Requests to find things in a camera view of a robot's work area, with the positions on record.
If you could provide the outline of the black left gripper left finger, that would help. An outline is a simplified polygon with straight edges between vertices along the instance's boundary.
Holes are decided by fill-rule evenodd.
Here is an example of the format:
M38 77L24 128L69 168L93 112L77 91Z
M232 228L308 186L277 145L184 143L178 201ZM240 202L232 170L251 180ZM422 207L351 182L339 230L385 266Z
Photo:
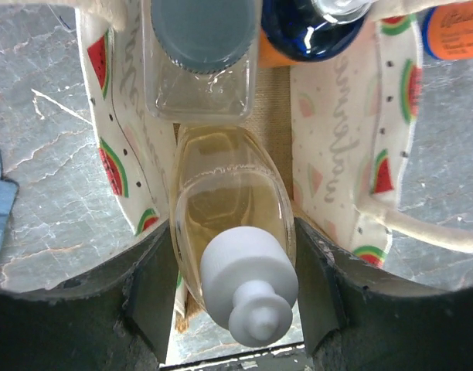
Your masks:
M177 268L167 223L47 291L0 289L0 370L157 370Z

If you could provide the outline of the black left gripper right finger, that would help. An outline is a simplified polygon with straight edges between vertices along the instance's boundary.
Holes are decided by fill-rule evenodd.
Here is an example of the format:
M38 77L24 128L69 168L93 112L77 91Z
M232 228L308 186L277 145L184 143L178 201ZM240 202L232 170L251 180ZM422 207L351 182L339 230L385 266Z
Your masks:
M303 219L295 230L301 327L317 370L473 370L473 286L408 281Z

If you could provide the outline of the amber liquid bottle white cap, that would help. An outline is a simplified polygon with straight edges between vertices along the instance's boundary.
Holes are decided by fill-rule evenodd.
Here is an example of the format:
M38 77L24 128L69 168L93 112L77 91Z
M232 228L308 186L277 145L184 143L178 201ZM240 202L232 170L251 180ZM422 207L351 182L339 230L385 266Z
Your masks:
M298 298L294 214L276 165L240 126L179 130L169 225L196 303L251 348L280 340Z

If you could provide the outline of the watermelon print canvas bag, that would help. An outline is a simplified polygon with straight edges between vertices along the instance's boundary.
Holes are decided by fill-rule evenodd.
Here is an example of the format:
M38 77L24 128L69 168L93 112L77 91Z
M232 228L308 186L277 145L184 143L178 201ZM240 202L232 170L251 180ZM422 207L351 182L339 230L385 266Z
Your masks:
M418 10L453 1L372 1L360 33L339 55L261 68L254 106L237 124L180 124L151 114L144 86L143 1L69 1L98 151L136 235L167 223L179 130L240 126L277 167L293 214L305 214L341 248L380 267L392 232L473 254L473 231L399 211L418 115L422 31Z

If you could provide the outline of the clear square bottle grey cap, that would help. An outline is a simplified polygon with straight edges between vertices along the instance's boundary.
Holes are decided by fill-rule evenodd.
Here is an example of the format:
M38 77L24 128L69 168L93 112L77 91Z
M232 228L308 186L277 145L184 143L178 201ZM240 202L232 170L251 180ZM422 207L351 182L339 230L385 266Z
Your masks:
M146 106L180 124L237 124L254 106L260 1L141 2Z

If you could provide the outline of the orange spray bottle blue top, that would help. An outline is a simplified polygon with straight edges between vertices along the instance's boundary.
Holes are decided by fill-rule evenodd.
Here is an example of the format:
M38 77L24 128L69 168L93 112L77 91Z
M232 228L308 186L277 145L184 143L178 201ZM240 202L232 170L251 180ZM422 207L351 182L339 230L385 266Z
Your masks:
M323 0L262 1L261 68L331 59L360 33L373 2Z

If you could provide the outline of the orange bottle with blue cap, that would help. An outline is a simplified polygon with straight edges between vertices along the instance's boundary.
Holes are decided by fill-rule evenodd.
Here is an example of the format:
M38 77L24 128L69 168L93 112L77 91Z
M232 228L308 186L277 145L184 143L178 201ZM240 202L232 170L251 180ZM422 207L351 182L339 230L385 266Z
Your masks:
M436 60L473 59L473 1L430 9L422 40L425 52Z

